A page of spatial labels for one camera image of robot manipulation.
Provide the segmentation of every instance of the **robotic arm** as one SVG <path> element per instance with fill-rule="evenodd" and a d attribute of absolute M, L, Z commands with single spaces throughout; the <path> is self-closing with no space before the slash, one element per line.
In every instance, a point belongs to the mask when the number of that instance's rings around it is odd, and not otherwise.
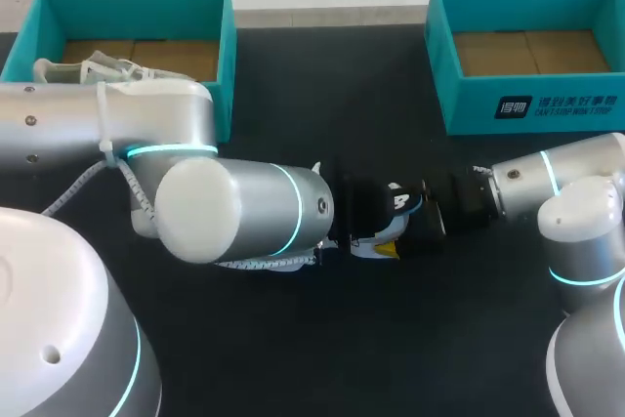
<path fill-rule="evenodd" d="M 562 417 L 612 417 L 625 405 L 618 389 L 597 388 L 592 399 L 604 407 L 595 412 L 574 393 L 586 386 L 583 379 L 558 379 L 577 373 L 560 372 L 567 364 L 583 366 L 575 351 L 593 343 L 590 336 L 601 328 L 613 352 L 625 353 L 622 322 L 616 328 L 611 322 L 620 318 L 625 273 L 620 134 L 400 188 L 354 178 L 333 164 L 314 171 L 218 158 L 210 94 L 184 80 L 7 84 L 0 103 L 3 168 L 45 170 L 104 154 L 108 165 L 129 172 L 135 231 L 159 238 L 191 263 L 279 259 L 311 253 L 319 243 L 354 251 L 354 239 L 370 247 L 357 255 L 402 257 L 455 232 L 537 213 L 564 307 L 599 309 L 575 313 L 552 340 L 554 401 Z M 153 353 L 95 251 L 73 230 L 40 215 L 0 210 L 0 230 L 15 241 L 0 253 L 0 329 L 10 331 L 0 335 L 0 347 L 15 351 L 0 359 L 0 414 L 158 415 Z M 41 243 L 29 242 L 30 233 Z M 382 250 L 389 243 L 392 249 Z M 45 305 L 32 302 L 40 295 L 49 300 Z M 595 300 L 605 295 L 611 297 Z M 587 331 L 580 321 L 598 321 L 595 332 L 580 332 Z M 587 352 L 584 359 L 605 358 L 596 357 L 596 348 Z M 606 360 L 604 366 L 612 366 Z M 625 370 L 612 368 L 618 384 Z M 85 402 L 89 409 L 81 407 Z"/>

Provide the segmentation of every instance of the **white logo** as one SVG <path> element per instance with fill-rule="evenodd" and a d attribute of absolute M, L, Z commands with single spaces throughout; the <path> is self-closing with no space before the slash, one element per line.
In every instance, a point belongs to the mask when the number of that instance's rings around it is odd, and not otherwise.
<path fill-rule="evenodd" d="M 406 205 L 406 201 L 410 198 L 408 194 L 400 194 L 395 196 L 395 210 L 399 210 Z"/>

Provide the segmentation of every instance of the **white cable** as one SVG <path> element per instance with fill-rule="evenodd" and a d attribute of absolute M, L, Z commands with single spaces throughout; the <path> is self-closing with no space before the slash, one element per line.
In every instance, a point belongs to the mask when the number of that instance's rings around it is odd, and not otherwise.
<path fill-rule="evenodd" d="M 492 170 L 490 168 L 484 168 L 483 166 L 474 166 L 473 171 L 477 173 L 483 173 L 484 175 L 492 176 Z"/>
<path fill-rule="evenodd" d="M 260 271 L 263 269 L 285 268 L 301 264 L 303 266 L 311 266 L 316 263 L 314 255 L 294 256 L 292 258 L 276 259 L 271 261 L 261 261 L 248 259 L 245 261 L 229 261 L 224 263 L 215 263 L 221 268 L 238 269 L 240 271 Z"/>
<path fill-rule="evenodd" d="M 106 164 L 114 168 L 115 155 L 113 154 L 113 142 L 108 133 L 108 103 L 106 101 L 106 84 L 98 82 L 96 84 L 96 101 L 98 102 L 98 125 L 100 127 L 100 151 L 106 158 Z"/>
<path fill-rule="evenodd" d="M 41 215 L 46 217 L 52 217 L 55 215 L 76 192 L 78 192 L 89 180 L 100 173 L 104 168 L 106 168 L 105 161 L 99 161 L 95 165 L 89 167 L 63 194 L 61 194 L 57 200 L 50 204 L 50 206 L 44 210 Z"/>
<path fill-rule="evenodd" d="M 133 170 L 130 169 L 128 163 L 123 160 L 117 160 L 116 165 L 121 171 L 121 174 L 124 175 L 126 179 L 126 183 L 130 187 L 130 191 L 135 195 L 139 205 L 146 212 L 146 215 L 149 217 L 150 221 L 154 220 L 154 208 L 152 204 L 149 202 L 149 199 L 146 196 L 146 193 L 141 188 L 139 181 L 137 181 L 137 177 Z M 95 165 L 92 165 L 87 171 L 85 171 L 82 175 L 80 175 L 76 181 L 63 193 L 61 196 L 55 200 L 46 210 L 44 210 L 41 215 L 45 217 L 52 217 L 55 215 L 61 207 L 63 207 L 67 201 L 74 196 L 76 192 L 78 192 L 85 184 L 91 180 L 94 176 L 96 176 L 102 169 L 106 168 L 108 164 L 105 161 L 99 161 Z"/>
<path fill-rule="evenodd" d="M 126 178 L 126 182 L 130 187 L 130 191 L 135 195 L 135 198 L 137 199 L 137 202 L 139 202 L 142 210 L 146 212 L 149 220 L 151 222 L 154 222 L 154 208 L 149 202 L 146 193 L 141 188 L 139 181 L 137 181 L 135 173 L 133 173 L 133 170 L 130 169 L 130 166 L 128 166 L 128 163 L 126 163 L 124 160 L 117 159 L 117 166 L 121 170 L 121 174 L 124 175 L 124 178 Z"/>

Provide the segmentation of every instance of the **silver robot arm segment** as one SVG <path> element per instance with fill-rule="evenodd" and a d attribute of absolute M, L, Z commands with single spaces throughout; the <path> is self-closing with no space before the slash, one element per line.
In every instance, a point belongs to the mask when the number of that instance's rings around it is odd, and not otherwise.
<path fill-rule="evenodd" d="M 105 86 L 3 84 L 0 165 L 45 170 L 95 159 L 103 139 L 116 153 L 134 146 L 214 146 L 213 102 L 200 84 L 167 79 Z"/>
<path fill-rule="evenodd" d="M 489 182 L 500 215 L 513 220 L 535 214 L 547 199 L 581 178 L 615 175 L 622 194 L 625 136 L 616 133 L 498 163 L 492 167 Z"/>

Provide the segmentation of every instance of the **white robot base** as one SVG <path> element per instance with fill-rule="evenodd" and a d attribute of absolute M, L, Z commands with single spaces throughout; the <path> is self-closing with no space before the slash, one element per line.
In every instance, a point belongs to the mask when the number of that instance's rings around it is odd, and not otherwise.
<path fill-rule="evenodd" d="M 154 417 L 161 382 L 139 323 L 73 229 L 0 209 L 0 415 Z"/>

